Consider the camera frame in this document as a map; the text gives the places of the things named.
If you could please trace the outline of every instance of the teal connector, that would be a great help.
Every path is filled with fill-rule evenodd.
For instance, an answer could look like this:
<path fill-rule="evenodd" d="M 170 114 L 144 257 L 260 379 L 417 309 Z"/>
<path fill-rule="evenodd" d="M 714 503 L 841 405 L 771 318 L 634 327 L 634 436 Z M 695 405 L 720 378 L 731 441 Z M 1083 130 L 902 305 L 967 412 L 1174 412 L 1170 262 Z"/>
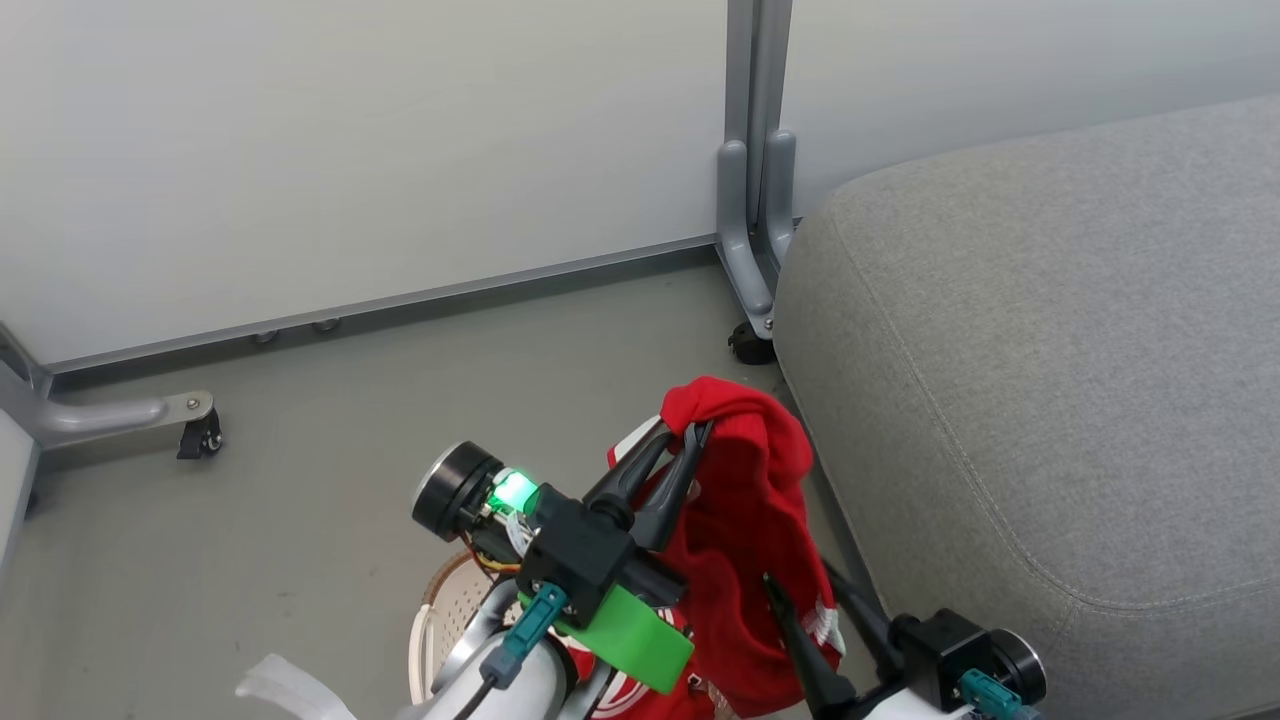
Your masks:
<path fill-rule="evenodd" d="M 480 662 L 480 675 L 493 683 L 493 687 L 504 691 L 511 687 L 511 682 L 520 674 L 521 666 L 529 653 L 538 647 L 543 635 L 559 618 L 564 606 L 568 605 L 568 594 L 558 587 L 545 583 L 534 600 L 529 602 L 525 614 L 516 620 L 516 625 L 502 638 L 502 644 L 490 650 L 484 661 Z"/>
<path fill-rule="evenodd" d="M 979 670 L 960 675 L 960 697 L 978 712 L 996 720 L 1015 720 L 1023 707 L 1023 698 L 1018 693 Z"/>

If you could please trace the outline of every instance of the caster wheel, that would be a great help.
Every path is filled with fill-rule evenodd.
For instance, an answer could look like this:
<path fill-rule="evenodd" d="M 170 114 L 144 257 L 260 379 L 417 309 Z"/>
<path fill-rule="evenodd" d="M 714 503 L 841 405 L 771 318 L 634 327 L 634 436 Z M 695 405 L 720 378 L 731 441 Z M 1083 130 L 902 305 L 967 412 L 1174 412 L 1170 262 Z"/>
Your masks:
<path fill-rule="evenodd" d="M 178 446 L 178 460 L 200 460 L 216 455 L 223 448 L 223 425 L 218 410 L 187 423 L 182 430 L 182 443 Z"/>
<path fill-rule="evenodd" d="M 768 365 L 777 359 L 773 341 L 756 336 L 751 323 L 733 328 L 733 334 L 728 336 L 728 346 L 733 350 L 733 357 L 744 365 Z"/>

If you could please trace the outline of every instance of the white wall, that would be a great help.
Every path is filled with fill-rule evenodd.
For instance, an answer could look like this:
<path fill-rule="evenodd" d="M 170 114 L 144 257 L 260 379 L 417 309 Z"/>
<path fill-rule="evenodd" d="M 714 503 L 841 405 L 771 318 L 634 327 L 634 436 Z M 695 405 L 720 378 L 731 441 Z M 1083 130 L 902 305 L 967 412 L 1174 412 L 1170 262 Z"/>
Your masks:
<path fill-rule="evenodd" d="M 945 150 L 1276 91 L 1276 0 L 796 0 L 795 214 Z"/>
<path fill-rule="evenodd" d="M 714 229 L 723 1 L 8 0 L 42 364 Z"/>

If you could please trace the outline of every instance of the black cable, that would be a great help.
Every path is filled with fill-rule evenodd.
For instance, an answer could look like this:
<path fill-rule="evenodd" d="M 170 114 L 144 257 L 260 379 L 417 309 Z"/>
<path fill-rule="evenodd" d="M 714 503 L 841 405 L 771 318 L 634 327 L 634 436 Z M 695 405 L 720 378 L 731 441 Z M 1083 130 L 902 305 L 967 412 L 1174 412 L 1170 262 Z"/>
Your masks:
<path fill-rule="evenodd" d="M 453 716 L 453 720 L 467 720 L 467 717 L 471 717 L 471 714 L 475 712 L 477 707 L 480 707 L 480 703 L 484 702 L 484 698 L 489 694 L 489 691 L 493 689 L 494 682 L 495 680 L 493 678 L 485 678 L 484 683 L 481 683 L 480 685 L 480 689 L 476 691 L 476 694 L 471 696 L 471 700 L 468 700 L 467 703 L 462 706 L 462 710 L 460 710 L 458 714 Z"/>

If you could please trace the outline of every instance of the sofa seam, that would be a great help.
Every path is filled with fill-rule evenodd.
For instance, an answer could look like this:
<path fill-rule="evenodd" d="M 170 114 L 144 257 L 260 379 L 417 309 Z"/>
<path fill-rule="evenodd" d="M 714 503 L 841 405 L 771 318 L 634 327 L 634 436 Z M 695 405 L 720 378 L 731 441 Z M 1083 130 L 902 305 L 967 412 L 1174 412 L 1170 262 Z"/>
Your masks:
<path fill-rule="evenodd" d="M 1185 607 L 1164 609 L 1164 610 L 1157 610 L 1155 612 L 1149 607 L 1123 610 L 1123 609 L 1115 609 L 1115 607 L 1100 607 L 1097 605 L 1089 605 L 1089 603 L 1084 603 L 1083 609 L 1084 609 L 1085 612 L 1092 612 L 1093 615 L 1107 615 L 1107 616 L 1111 616 L 1111 618 L 1133 618 L 1133 619 L 1138 619 L 1138 620 L 1144 620 L 1144 619 L 1148 619 L 1148 618 L 1164 618 L 1166 615 L 1181 615 L 1183 612 L 1196 612 L 1197 610 L 1203 610 L 1206 607 L 1213 607 L 1213 606 L 1217 606 L 1217 605 L 1226 605 L 1229 602 L 1236 602 L 1236 601 L 1244 600 L 1247 597 L 1253 597 L 1253 596 L 1268 593 L 1268 592 L 1275 591 L 1277 587 L 1280 587 L 1280 585 L 1271 584 L 1271 585 L 1267 585 L 1265 588 L 1258 588 L 1258 589 L 1249 591 L 1247 593 L 1240 593 L 1240 594 L 1233 594 L 1233 596 L 1228 596 L 1228 597 L 1221 597 L 1221 598 L 1217 598 L 1217 600 L 1215 600 L 1212 602 L 1201 602 L 1201 603 L 1196 603 L 1196 605 L 1188 605 Z"/>
<path fill-rule="evenodd" d="M 1023 570 L 1027 571 L 1028 575 L 1030 575 L 1034 580 L 1037 580 L 1041 584 L 1052 583 L 1053 588 L 1051 589 L 1065 592 L 1070 597 L 1074 597 L 1078 601 L 1085 602 L 1092 606 L 1110 607 L 1115 610 L 1147 610 L 1147 609 L 1158 609 L 1184 602 L 1194 602 L 1213 596 L 1221 596 L 1231 591 L 1251 585 L 1271 584 L 1275 583 L 1275 580 L 1280 579 L 1280 577 L 1277 575 L 1267 578 L 1257 578 L 1253 580 L 1247 580 L 1244 583 L 1238 583 L 1225 588 L 1217 588 L 1213 591 L 1198 594 L 1190 594 L 1185 597 L 1176 597 L 1172 600 L 1162 600 L 1152 602 L 1120 602 L 1085 594 L 1083 591 L 1071 587 L 1065 580 L 1053 575 L 1053 573 L 1050 571 L 1047 568 L 1044 568 L 1038 560 L 1036 560 L 1032 552 L 1023 544 L 1021 539 L 1019 539 L 1018 537 L 1018 533 L 1014 530 L 1012 524 L 1009 523 L 1009 520 L 1004 516 L 1004 512 L 1000 510 L 1000 503 L 996 502 L 996 498 L 991 495 L 991 491 L 982 480 L 982 475 L 974 466 L 973 460 L 965 452 L 964 446 L 960 443 L 959 436 L 955 433 L 955 429 L 947 420 L 946 414 L 942 411 L 941 405 L 933 396 L 933 392 L 929 389 L 928 383 L 924 382 L 924 374 L 920 372 L 919 366 L 915 363 L 915 359 L 911 356 L 911 351 L 910 348 L 908 348 L 906 341 L 902 340 L 902 336 L 899 332 L 897 325 L 893 323 L 893 319 L 890 318 L 888 311 L 884 310 L 884 306 L 881 302 L 879 296 L 876 295 L 876 291 L 872 287 L 870 282 L 867 279 L 867 275 L 863 273 L 861 266 L 859 266 L 858 261 L 854 259 L 852 250 L 849 247 L 846 242 L 844 242 L 844 238 L 846 237 L 844 225 L 835 217 L 832 217 L 831 213 L 823 213 L 823 220 L 826 220 L 826 223 L 835 231 L 836 243 L 844 250 L 845 259 L 847 260 L 850 268 L 854 270 L 854 274 L 858 277 L 858 281 L 863 286 L 863 290 L 867 292 L 867 296 L 870 299 L 872 310 L 879 318 L 882 325 L 886 327 L 891 341 L 896 346 L 897 352 L 905 360 L 908 370 L 910 372 L 911 375 L 913 384 L 915 384 L 916 391 L 923 396 L 923 398 L 928 404 L 931 409 L 931 415 L 933 416 L 933 421 L 936 425 L 938 425 L 938 428 L 942 432 L 945 445 L 947 447 L 947 455 L 951 457 L 951 461 L 957 466 L 957 469 L 961 470 L 961 474 L 966 479 L 965 486 L 969 488 L 969 492 L 974 496 L 974 500 L 978 501 L 978 506 L 982 507 L 983 514 L 987 516 L 987 521 L 991 523 L 992 527 L 996 529 L 996 533 L 1000 536 L 1001 542 L 1004 542 L 1005 548 L 1009 550 L 1009 552 L 1012 553 L 1014 557 L 1019 560 L 1019 565 L 1023 565 Z M 980 495 L 978 489 L 974 488 L 974 484 L 977 484 L 978 489 L 980 489 Z M 1014 550 L 1014 546 L 1010 544 L 1009 542 L 1010 538 L 1012 539 L 1012 543 L 1018 546 L 1016 551 Z"/>
<path fill-rule="evenodd" d="M 1075 618 L 1080 614 L 1082 607 L 1084 607 L 1084 603 L 1074 597 L 1068 598 L 1066 614 L 1059 621 L 1059 626 L 1050 634 L 1048 644 L 1044 647 L 1046 657 L 1053 655 L 1061 641 L 1070 633 L 1071 624 L 1075 623 Z"/>
<path fill-rule="evenodd" d="M 783 378 L 786 378 L 786 365 L 785 365 L 785 363 L 782 361 L 781 357 L 778 357 L 778 368 L 782 370 Z M 795 400 L 796 410 L 800 411 L 800 421 L 804 423 L 805 427 L 809 427 L 808 425 L 808 414 L 805 413 L 804 400 L 800 398 L 800 393 L 792 391 L 791 392 L 791 397 Z M 829 483 L 829 478 L 833 478 L 835 475 L 827 468 L 827 460 L 823 457 L 823 455 L 820 452 L 815 451 L 814 455 L 817 457 L 817 462 L 822 466 L 822 471 L 828 478 L 828 483 Z M 861 548 L 865 547 L 865 546 L 858 538 L 858 528 L 855 527 L 855 524 L 852 521 L 852 518 L 850 518 L 850 515 L 849 515 L 849 509 L 845 506 L 845 501 L 842 498 L 842 495 L 840 492 L 835 492 L 833 495 L 836 497 L 836 505 L 840 507 L 840 514 L 845 519 L 845 524 L 849 527 L 850 534 L 854 536 L 854 543 L 859 547 L 859 552 L 861 552 Z M 869 562 L 867 562 L 865 557 L 863 557 L 863 565 L 867 568 L 867 574 L 872 577 L 873 591 L 876 592 L 876 597 L 879 600 L 881 606 L 882 607 L 888 607 L 888 603 L 884 601 L 883 593 L 879 592 L 878 584 L 876 583 L 876 571 L 872 569 L 872 565 Z M 1030 577 L 1032 580 L 1034 580 L 1037 584 L 1039 584 L 1041 587 L 1043 587 L 1044 589 L 1047 589 L 1052 596 L 1060 597 L 1060 598 L 1064 600 L 1061 616 L 1057 620 L 1053 621 L 1053 629 L 1050 633 L 1051 635 L 1056 634 L 1059 632 L 1059 628 L 1061 628 L 1062 624 L 1068 620 L 1068 618 L 1074 614 L 1074 611 L 1076 610 L 1076 605 L 1079 603 L 1079 601 L 1075 597 L 1070 596 L 1069 593 L 1064 592 L 1062 588 L 1059 588 L 1059 587 L 1055 587 L 1055 585 L 1050 584 L 1048 582 L 1046 582 L 1044 579 L 1037 577 L 1034 573 L 1027 570 L 1025 568 L 1024 568 L 1024 571 L 1027 571 L 1028 577 Z"/>
<path fill-rule="evenodd" d="M 782 379 L 783 382 L 786 382 L 786 368 L 783 366 L 781 357 L 778 359 L 778 369 L 782 370 Z M 796 410 L 800 413 L 800 423 L 805 425 L 805 428 L 809 428 L 810 425 L 808 424 L 806 414 L 804 411 L 804 402 L 800 400 L 800 396 L 796 395 L 795 391 L 792 391 L 791 398 L 795 401 Z M 849 510 L 845 507 L 844 496 L 833 487 L 835 483 L 831 482 L 831 478 L 833 475 L 831 474 L 831 470 L 827 468 L 827 461 L 823 459 L 822 454 L 817 451 L 817 442 L 815 438 L 812 437 L 812 434 L 809 437 L 809 443 L 814 447 L 814 460 L 822 469 L 822 474 L 824 477 L 826 483 L 828 486 L 832 486 L 831 491 L 832 496 L 836 498 L 836 507 L 840 510 L 840 516 L 845 519 L 845 527 L 849 528 L 849 534 L 852 536 L 854 546 L 858 550 L 858 555 L 861 556 L 860 560 L 863 562 L 863 568 L 867 569 L 867 575 L 872 579 L 872 592 L 876 593 L 876 600 L 879 601 L 881 609 L 884 610 L 888 607 L 888 603 L 884 602 L 884 593 L 879 591 L 879 583 L 876 582 L 876 571 L 872 570 L 870 564 L 867 562 L 867 557 L 863 556 L 863 547 L 865 546 L 859 541 L 858 528 L 854 525 L 852 518 L 849 516 Z"/>

